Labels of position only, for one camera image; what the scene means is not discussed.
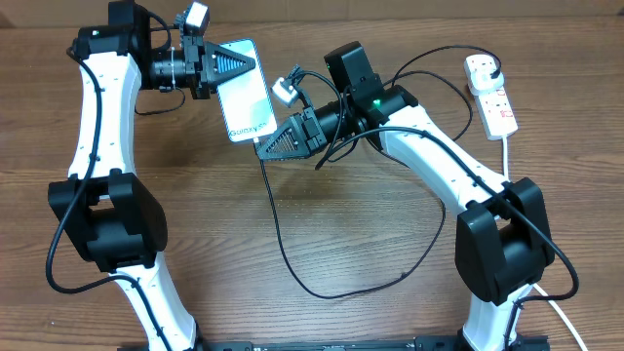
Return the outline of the Samsung Galaxy smartphone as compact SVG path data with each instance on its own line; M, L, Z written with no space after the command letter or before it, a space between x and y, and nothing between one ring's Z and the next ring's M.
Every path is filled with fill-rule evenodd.
M251 71L217 86L228 138L243 142L273 134L277 121L254 41L246 38L222 43L221 47L255 62Z

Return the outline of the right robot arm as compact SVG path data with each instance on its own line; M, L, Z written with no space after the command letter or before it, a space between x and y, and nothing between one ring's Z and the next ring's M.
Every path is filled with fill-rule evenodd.
M544 336L517 330L521 309L556 255L540 188L512 181L474 159L440 130L417 98L383 82L364 47L345 44L325 57L337 98L306 103L255 151L261 161L322 162L368 140L415 172L456 218L456 269L471 292L468 318L455 335L419 336L416 350L546 350Z

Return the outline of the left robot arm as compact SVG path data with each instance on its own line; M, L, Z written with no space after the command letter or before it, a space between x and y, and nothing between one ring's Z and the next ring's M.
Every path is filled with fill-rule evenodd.
M112 1L107 24L81 28L67 50L80 67L83 100L67 178L48 190L56 236L94 263L104 283L120 287L150 350L205 350L208 343L166 265L165 212L137 177L137 96L189 91L206 99L255 68L253 58L205 40L209 21L199 2L167 23L133 1Z

